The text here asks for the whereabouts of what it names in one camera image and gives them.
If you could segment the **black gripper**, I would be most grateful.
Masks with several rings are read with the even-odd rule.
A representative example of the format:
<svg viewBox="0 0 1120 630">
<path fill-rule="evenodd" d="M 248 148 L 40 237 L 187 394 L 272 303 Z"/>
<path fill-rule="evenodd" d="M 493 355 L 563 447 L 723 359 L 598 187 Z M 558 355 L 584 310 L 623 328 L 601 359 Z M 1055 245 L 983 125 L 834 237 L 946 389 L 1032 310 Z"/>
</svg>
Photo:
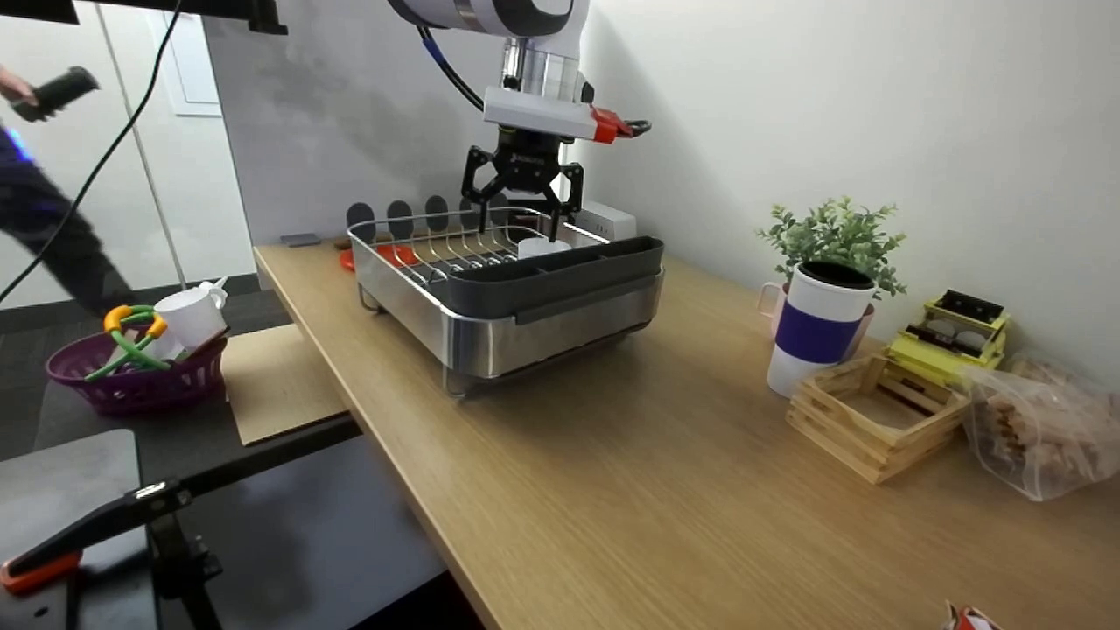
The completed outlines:
<svg viewBox="0 0 1120 630">
<path fill-rule="evenodd" d="M 561 243 L 580 210 L 584 167 L 561 161 L 563 138 L 499 125 L 496 148 L 464 154 L 461 196 L 477 204 L 481 237 L 493 237 L 489 208 L 503 193 L 535 193 L 540 210 L 558 212 L 551 237 Z"/>
</svg>

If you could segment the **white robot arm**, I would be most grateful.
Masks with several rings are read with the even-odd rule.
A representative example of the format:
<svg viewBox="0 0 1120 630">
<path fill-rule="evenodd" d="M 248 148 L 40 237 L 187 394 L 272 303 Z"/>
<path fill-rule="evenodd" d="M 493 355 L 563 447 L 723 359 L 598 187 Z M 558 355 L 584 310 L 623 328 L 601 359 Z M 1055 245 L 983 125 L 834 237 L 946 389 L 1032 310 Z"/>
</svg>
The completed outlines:
<svg viewBox="0 0 1120 630">
<path fill-rule="evenodd" d="M 527 193 L 551 216 L 551 236 L 580 210 L 580 166 L 563 166 L 561 148 L 596 138 L 580 77 L 580 30 L 588 0 L 390 0 L 408 20 L 447 83 L 496 125 L 496 148 L 474 148 L 461 198 L 481 212 L 503 193 Z M 503 43 L 503 77 L 474 92 L 442 51 L 435 30 L 461 27 Z"/>
</svg>

